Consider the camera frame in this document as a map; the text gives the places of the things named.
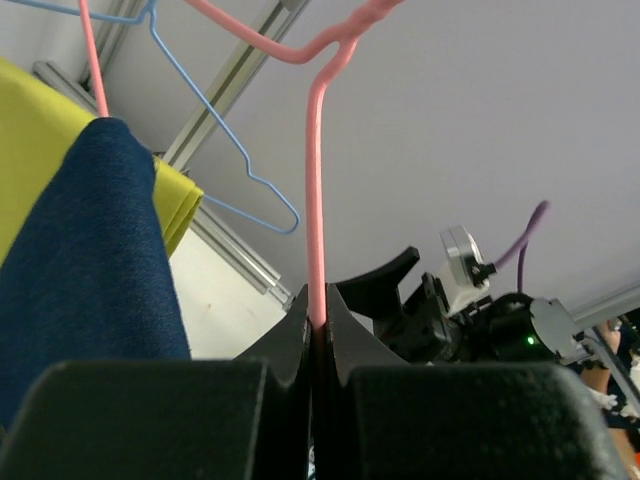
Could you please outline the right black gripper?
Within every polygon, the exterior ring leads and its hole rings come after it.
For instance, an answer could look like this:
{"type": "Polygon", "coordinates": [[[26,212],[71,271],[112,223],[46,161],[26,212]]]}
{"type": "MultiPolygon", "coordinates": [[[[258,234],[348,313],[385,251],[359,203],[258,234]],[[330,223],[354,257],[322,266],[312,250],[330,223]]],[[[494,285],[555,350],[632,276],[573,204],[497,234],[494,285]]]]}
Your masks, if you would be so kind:
{"type": "Polygon", "coordinates": [[[370,318],[374,335],[391,351],[412,364],[535,359],[531,297],[485,296],[447,316],[440,282],[425,274],[402,302],[399,285],[419,260],[409,246],[377,269],[336,283],[349,310],[370,318]]]}

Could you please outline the olive yellow trousers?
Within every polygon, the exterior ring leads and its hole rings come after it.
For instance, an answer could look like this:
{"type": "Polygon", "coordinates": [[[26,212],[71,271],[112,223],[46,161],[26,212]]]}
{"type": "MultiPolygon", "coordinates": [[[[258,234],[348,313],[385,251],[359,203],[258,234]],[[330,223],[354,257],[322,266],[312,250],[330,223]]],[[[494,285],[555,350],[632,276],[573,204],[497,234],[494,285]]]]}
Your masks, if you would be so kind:
{"type": "MultiPolygon", "coordinates": [[[[66,152],[94,116],[9,60],[1,60],[1,257],[5,258],[66,152]]],[[[153,202],[168,255],[190,226],[204,192],[154,158],[153,202]]]]}

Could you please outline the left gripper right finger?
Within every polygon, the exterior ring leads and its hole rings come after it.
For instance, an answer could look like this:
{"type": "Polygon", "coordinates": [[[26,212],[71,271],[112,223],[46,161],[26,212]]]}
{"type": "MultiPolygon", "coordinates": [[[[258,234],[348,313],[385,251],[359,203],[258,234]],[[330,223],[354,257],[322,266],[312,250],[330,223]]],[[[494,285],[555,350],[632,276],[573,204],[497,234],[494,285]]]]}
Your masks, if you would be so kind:
{"type": "Polygon", "coordinates": [[[621,479],[581,380],[549,363],[415,366],[327,298],[329,479],[621,479]]]}

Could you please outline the navy blue trousers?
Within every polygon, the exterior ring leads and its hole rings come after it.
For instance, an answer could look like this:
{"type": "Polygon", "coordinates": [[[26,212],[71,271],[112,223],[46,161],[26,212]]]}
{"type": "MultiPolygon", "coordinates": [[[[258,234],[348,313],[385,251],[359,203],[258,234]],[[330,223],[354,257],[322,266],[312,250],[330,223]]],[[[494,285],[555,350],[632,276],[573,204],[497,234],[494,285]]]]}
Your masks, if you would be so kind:
{"type": "Polygon", "coordinates": [[[190,355],[151,153],[116,118],[91,121],[1,267],[1,423],[49,366],[190,355]]]}

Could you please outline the pink hanger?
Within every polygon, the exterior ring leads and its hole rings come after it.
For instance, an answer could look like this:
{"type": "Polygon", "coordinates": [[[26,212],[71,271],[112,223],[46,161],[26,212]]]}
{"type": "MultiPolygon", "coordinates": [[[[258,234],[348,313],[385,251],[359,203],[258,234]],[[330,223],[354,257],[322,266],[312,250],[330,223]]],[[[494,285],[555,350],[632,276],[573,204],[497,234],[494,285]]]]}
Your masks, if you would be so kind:
{"type": "MultiPolygon", "coordinates": [[[[269,39],[254,29],[242,24],[208,1],[185,1],[217,25],[245,41],[262,53],[282,62],[300,65],[314,59],[327,46],[338,43],[337,52],[319,71],[313,80],[307,101],[305,134],[305,194],[306,194],[306,250],[308,264],[308,291],[310,300],[303,315],[304,326],[311,327],[311,333],[320,334],[324,339],[327,322],[325,245],[321,165],[322,113],[326,90],[331,82],[350,62],[360,37],[376,22],[384,19],[394,7],[403,1],[365,1],[341,23],[323,30],[300,48],[290,48],[269,39]]],[[[295,466],[294,479],[307,479],[310,453],[310,416],[306,413],[304,440],[294,442],[294,447],[286,447],[284,453],[302,454],[300,461],[278,461],[295,466]]]]}

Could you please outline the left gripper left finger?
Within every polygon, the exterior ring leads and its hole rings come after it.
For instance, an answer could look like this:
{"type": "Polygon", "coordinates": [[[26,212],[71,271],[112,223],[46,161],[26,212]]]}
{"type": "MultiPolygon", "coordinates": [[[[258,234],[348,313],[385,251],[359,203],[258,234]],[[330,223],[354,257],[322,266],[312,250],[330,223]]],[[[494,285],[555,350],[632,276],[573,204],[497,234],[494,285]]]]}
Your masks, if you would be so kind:
{"type": "Polygon", "coordinates": [[[190,360],[178,317],[56,301],[2,314],[5,479],[303,479],[307,293],[232,360],[190,360]]]}

